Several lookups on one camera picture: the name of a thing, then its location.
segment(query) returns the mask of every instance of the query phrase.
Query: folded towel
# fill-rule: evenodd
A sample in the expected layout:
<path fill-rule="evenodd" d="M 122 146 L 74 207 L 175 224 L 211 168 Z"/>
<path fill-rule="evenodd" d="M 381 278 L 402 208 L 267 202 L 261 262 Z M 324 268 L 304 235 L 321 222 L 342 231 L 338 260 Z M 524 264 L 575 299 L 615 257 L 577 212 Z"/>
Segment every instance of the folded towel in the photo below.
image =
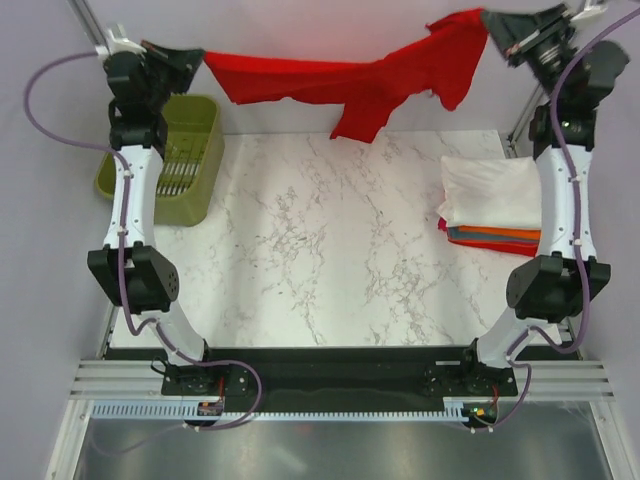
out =
<path fill-rule="evenodd" d="M 540 241 L 540 230 L 515 230 L 512 228 L 470 227 L 460 225 L 457 228 L 461 232 L 484 233 L 487 235 L 501 235 L 513 239 Z"/>
<path fill-rule="evenodd" d="M 444 156 L 441 166 L 446 200 L 437 212 L 449 227 L 540 230 L 540 178 L 531 157 Z"/>
<path fill-rule="evenodd" d="M 513 237 L 509 235 L 496 235 L 478 231 L 465 231 L 468 227 L 448 227 L 446 220 L 440 218 L 438 229 L 447 233 L 449 242 L 466 247 L 486 248 L 498 252 L 515 253 L 535 257 L 538 250 L 538 240 L 532 238 Z M 484 230 L 500 231 L 501 229 Z M 519 230 L 506 230 L 507 232 L 520 232 Z M 531 236 L 539 236 L 540 232 L 528 232 Z"/>

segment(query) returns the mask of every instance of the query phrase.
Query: red shirt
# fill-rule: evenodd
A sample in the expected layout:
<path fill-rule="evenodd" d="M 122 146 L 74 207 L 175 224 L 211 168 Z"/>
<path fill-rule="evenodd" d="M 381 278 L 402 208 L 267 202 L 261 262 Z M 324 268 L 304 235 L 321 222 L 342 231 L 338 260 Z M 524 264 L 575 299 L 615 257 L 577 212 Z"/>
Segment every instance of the red shirt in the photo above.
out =
<path fill-rule="evenodd" d="M 313 62 L 208 52 L 205 62 L 232 102 L 291 97 L 311 104 L 344 104 L 331 133 L 371 143 L 393 110 L 431 90 L 455 110 L 467 95 L 487 41 L 482 9 L 449 15 L 431 35 L 370 63 Z"/>

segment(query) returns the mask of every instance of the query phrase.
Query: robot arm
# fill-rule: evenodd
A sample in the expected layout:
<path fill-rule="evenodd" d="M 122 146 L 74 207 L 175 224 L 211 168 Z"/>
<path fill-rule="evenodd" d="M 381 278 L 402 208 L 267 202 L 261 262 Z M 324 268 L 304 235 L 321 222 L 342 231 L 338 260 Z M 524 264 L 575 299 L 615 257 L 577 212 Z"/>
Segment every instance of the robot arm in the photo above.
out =
<path fill-rule="evenodd" d="M 133 317 L 128 323 L 133 320 L 141 324 L 153 318 L 161 325 L 172 347 L 160 342 L 168 350 L 170 363 L 186 363 L 175 350 L 202 360 L 206 343 L 177 300 L 180 284 L 175 266 L 155 249 L 153 218 L 167 141 L 162 108 L 172 93 L 188 90 L 204 51 L 138 45 L 120 28 L 108 30 L 107 38 L 107 47 L 99 47 L 98 53 L 115 96 L 109 105 L 109 140 L 128 168 L 116 165 L 113 210 L 104 247 L 89 252 L 87 263 L 111 302 L 123 306 L 118 249 L 124 237 L 125 290 Z"/>
<path fill-rule="evenodd" d="M 550 95 L 576 53 L 569 43 L 576 25 L 603 10 L 603 2 L 587 2 L 583 11 L 573 16 L 561 4 L 534 15 L 485 12 L 483 21 L 509 65 L 517 67 L 527 62 Z M 542 186 L 540 245 L 536 258 L 512 272 L 505 312 L 470 347 L 473 369 L 484 371 L 480 375 L 496 376 L 501 369 L 508 369 L 510 360 L 531 341 L 532 335 L 527 333 L 532 328 L 559 323 L 583 310 L 576 246 L 584 259 L 591 299 L 610 279 L 610 266 L 596 260 L 589 225 L 588 178 L 596 108 L 611 93 L 628 61 L 617 44 L 599 42 L 571 71 L 560 92 L 558 116 L 575 172 L 568 168 L 553 133 L 550 104 L 536 110 L 529 138 L 534 143 Z M 525 340 L 517 343 L 523 336 Z"/>

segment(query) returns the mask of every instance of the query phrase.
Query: plastic basket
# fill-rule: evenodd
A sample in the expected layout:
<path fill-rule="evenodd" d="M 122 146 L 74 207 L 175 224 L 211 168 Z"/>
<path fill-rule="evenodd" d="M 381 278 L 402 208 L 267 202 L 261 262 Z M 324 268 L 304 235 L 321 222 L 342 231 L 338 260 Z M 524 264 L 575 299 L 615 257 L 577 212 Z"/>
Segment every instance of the plastic basket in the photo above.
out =
<path fill-rule="evenodd" d="M 192 226 L 206 216 L 224 153 L 220 108 L 211 97 L 176 95 L 163 111 L 169 126 L 162 173 L 156 188 L 154 222 Z M 105 155 L 95 185 L 113 199 L 116 171 Z"/>

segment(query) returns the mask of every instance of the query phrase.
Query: white marble surface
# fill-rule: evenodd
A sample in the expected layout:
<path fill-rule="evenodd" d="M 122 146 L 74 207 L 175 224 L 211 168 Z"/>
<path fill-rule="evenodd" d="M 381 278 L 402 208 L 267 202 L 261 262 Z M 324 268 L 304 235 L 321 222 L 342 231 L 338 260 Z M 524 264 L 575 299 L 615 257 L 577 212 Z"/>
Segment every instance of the white marble surface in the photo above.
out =
<path fill-rule="evenodd" d="M 503 157 L 495 131 L 229 136 L 207 218 L 156 227 L 211 346 L 468 344 L 526 258 L 450 244 L 439 158 Z M 118 318 L 112 347 L 156 347 Z"/>

